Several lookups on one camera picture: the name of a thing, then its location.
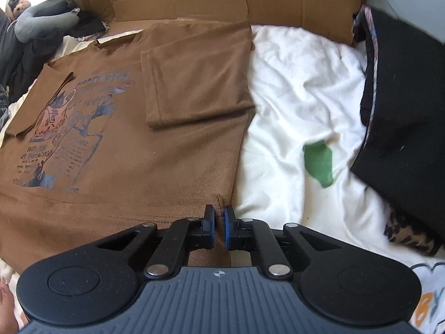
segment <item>bed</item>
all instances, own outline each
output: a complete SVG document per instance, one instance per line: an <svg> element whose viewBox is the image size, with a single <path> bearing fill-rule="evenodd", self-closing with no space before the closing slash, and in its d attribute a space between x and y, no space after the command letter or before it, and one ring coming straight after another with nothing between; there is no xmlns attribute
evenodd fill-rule
<svg viewBox="0 0 445 334"><path fill-rule="evenodd" d="M288 222L303 224L404 263L422 282L422 299L411 324L422 333L443 333L444 250L425 257L388 242L383 235L388 204L349 170L365 135L359 116L366 67L363 53L301 28L252 29L255 51L249 87L256 115L240 157L234 196L237 216L264 220L274 229ZM88 44L65 37L56 58ZM26 96L10 105L0 143ZM311 162L305 154L313 144L323 144L330 157L323 177L306 169ZM313 164L317 156L311 159ZM232 263L245 264L245 255L235 252ZM18 277L0 260L0 278L14 295ZM25 318L17 300L15 315L22 327Z"/></svg>

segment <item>green patch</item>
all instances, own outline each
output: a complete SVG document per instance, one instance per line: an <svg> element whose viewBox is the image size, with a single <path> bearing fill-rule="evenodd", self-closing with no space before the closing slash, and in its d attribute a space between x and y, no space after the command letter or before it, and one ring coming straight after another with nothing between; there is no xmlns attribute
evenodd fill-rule
<svg viewBox="0 0 445 334"><path fill-rule="evenodd" d="M304 167L308 174L320 182L323 188L328 188L334 182L332 175L332 150L325 141L306 144L303 147Z"/></svg>

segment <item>silver rivet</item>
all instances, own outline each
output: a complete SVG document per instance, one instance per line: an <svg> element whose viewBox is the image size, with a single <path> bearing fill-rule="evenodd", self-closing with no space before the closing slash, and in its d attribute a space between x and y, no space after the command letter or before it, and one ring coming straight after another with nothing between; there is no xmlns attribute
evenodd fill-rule
<svg viewBox="0 0 445 334"><path fill-rule="evenodd" d="M147 272L153 276L161 276L168 273L168 267L162 264L155 264L147 267Z"/></svg>
<svg viewBox="0 0 445 334"><path fill-rule="evenodd" d="M269 267L269 272L273 276L284 276L291 272L291 268L282 264L275 264Z"/></svg>

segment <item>human foot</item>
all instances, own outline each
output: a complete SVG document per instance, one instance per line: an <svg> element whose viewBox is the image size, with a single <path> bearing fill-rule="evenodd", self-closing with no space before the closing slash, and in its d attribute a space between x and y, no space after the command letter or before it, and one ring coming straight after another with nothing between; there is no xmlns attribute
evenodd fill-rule
<svg viewBox="0 0 445 334"><path fill-rule="evenodd" d="M0 334L15 334L19 330L14 317L14 297L8 285L0 282Z"/></svg>

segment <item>brown shirt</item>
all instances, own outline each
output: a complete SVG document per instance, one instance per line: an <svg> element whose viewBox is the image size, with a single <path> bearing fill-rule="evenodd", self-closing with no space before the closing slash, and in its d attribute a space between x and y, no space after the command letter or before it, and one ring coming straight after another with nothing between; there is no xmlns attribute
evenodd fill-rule
<svg viewBox="0 0 445 334"><path fill-rule="evenodd" d="M229 204L251 46L248 23L158 24L45 66L0 149L0 257L21 272Z"/></svg>

